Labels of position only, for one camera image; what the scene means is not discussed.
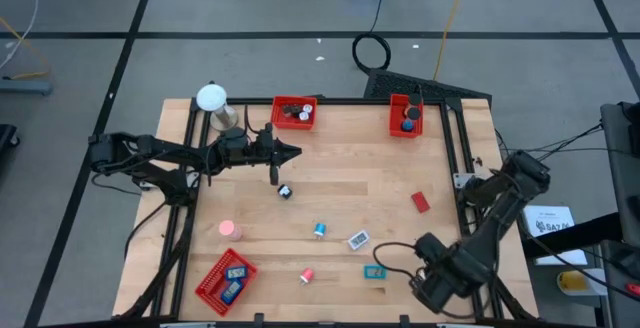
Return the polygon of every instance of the pink cup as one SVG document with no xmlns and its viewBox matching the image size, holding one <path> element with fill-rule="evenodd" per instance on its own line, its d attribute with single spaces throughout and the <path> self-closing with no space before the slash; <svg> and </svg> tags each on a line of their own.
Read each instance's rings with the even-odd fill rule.
<svg viewBox="0 0 640 328">
<path fill-rule="evenodd" d="M 220 223 L 219 230 L 220 234 L 230 241 L 237 241 L 242 238 L 242 230 L 240 230 L 240 227 L 230 220 L 222 221 Z"/>
</svg>

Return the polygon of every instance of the black rubber mat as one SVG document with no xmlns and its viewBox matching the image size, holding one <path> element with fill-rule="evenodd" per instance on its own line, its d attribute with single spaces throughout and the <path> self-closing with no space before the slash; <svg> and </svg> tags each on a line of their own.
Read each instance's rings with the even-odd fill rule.
<svg viewBox="0 0 640 328">
<path fill-rule="evenodd" d="M 422 88 L 422 96 L 425 98 L 482 98 L 486 99 L 491 106 L 490 94 L 380 69 L 371 70 L 364 98 L 386 98 L 392 93 L 410 94 L 415 91 L 417 85 Z"/>
</svg>

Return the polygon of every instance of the yellow cable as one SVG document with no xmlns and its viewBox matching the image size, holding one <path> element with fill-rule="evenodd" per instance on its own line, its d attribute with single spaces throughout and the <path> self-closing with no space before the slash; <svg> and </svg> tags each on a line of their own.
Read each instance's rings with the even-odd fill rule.
<svg viewBox="0 0 640 328">
<path fill-rule="evenodd" d="M 29 43 L 29 41 L 27 41 L 26 39 L 22 39 L 20 34 L 18 34 L 18 32 L 16 32 L 15 29 L 13 29 L 11 25 L 9 25 L 9 23 L 7 23 L 7 21 L 4 20 L 4 18 L 0 17 L 0 23 L 2 23 L 2 25 L 4 25 L 7 28 L 7 30 L 9 30 L 9 32 L 13 34 L 14 37 L 16 37 L 20 42 L 22 42 L 22 44 L 26 45 L 29 49 L 31 49 L 31 52 L 33 52 L 33 54 L 35 54 L 40 59 L 42 64 L 44 64 L 47 67 L 47 70 L 44 72 L 18 74 L 16 76 L 11 77 L 11 79 L 37 78 L 37 77 L 44 77 L 47 74 L 49 74 L 49 72 L 51 72 L 51 68 L 49 66 L 49 62 L 47 61 L 47 59 L 37 49 L 35 49 Z"/>
<path fill-rule="evenodd" d="M 447 26 L 444 28 L 444 32 L 442 33 L 442 43 L 440 43 L 440 52 L 438 53 L 438 62 L 436 63 L 436 71 L 433 73 L 433 80 L 437 80 L 438 78 L 438 71 L 440 71 L 440 60 L 442 60 L 442 52 L 444 52 L 444 46 L 447 44 L 447 33 L 449 33 L 449 29 L 451 29 L 453 16 L 456 14 L 456 9 L 458 9 L 458 3 L 460 3 L 460 0 L 455 0 L 453 2 L 451 13 L 449 13 L 449 20 L 447 21 Z"/>
</svg>

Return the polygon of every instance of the blue object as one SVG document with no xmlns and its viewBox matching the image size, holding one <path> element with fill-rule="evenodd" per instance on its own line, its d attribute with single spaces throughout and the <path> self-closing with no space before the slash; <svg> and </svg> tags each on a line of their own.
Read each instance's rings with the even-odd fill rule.
<svg viewBox="0 0 640 328">
<path fill-rule="evenodd" d="M 247 278 L 247 267 L 245 266 L 229 267 L 225 269 L 224 277 L 226 280 Z"/>
<path fill-rule="evenodd" d="M 244 286 L 240 283 L 240 280 L 231 281 L 229 286 L 227 286 L 227 289 L 222 292 L 220 299 L 222 299 L 226 304 L 231 304 L 234 299 L 236 299 L 240 291 L 242 291 L 242 288 L 244 288 Z"/>
<path fill-rule="evenodd" d="M 387 270 L 375 264 L 366 265 L 364 279 L 387 279 Z"/>
<path fill-rule="evenodd" d="M 318 237 L 324 237 L 324 232 L 327 230 L 327 226 L 322 224 L 322 223 L 318 223 L 316 224 L 316 229 L 313 231 L 313 234 L 315 234 Z"/>
<path fill-rule="evenodd" d="M 405 119 L 402 121 L 401 129 L 403 132 L 411 132 L 413 130 L 413 121 L 411 119 Z"/>
</svg>

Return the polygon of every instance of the red container with items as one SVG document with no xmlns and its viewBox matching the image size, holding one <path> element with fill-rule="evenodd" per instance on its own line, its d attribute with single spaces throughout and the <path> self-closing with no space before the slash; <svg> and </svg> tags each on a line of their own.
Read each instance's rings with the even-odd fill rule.
<svg viewBox="0 0 640 328">
<path fill-rule="evenodd" d="M 391 95 L 391 113 L 389 115 L 389 133 L 394 137 L 406 137 L 415 138 L 422 135 L 422 116 L 424 113 L 424 105 L 422 101 L 416 105 L 416 108 L 420 111 L 420 117 L 413 122 L 413 129 L 410 132 L 402 130 L 402 122 L 405 117 L 405 111 L 409 105 L 409 96 L 406 94 L 392 94 Z"/>
<path fill-rule="evenodd" d="M 304 107 L 307 104 L 311 106 L 311 112 L 308 112 L 307 120 L 296 117 L 295 113 L 287 112 L 287 109 L 292 106 Z M 271 123 L 281 129 L 310 130 L 316 120 L 317 106 L 318 100 L 313 97 L 275 96 L 271 110 Z"/>
<path fill-rule="evenodd" d="M 243 288 L 238 293 L 238 296 L 234 301 L 227 305 L 220 298 L 222 292 L 227 289 L 229 281 L 225 279 L 225 270 L 230 267 L 245 266 L 247 267 L 247 277 L 242 279 Z M 240 296 L 247 290 L 249 284 L 253 281 L 258 269 L 253 266 L 249 261 L 244 259 L 240 254 L 236 253 L 233 249 L 229 248 L 220 257 L 218 263 L 213 266 L 209 274 L 200 282 L 198 288 L 196 288 L 196 295 L 200 297 L 211 309 L 216 311 L 221 317 L 227 315 L 231 307 L 238 301 Z"/>
</svg>

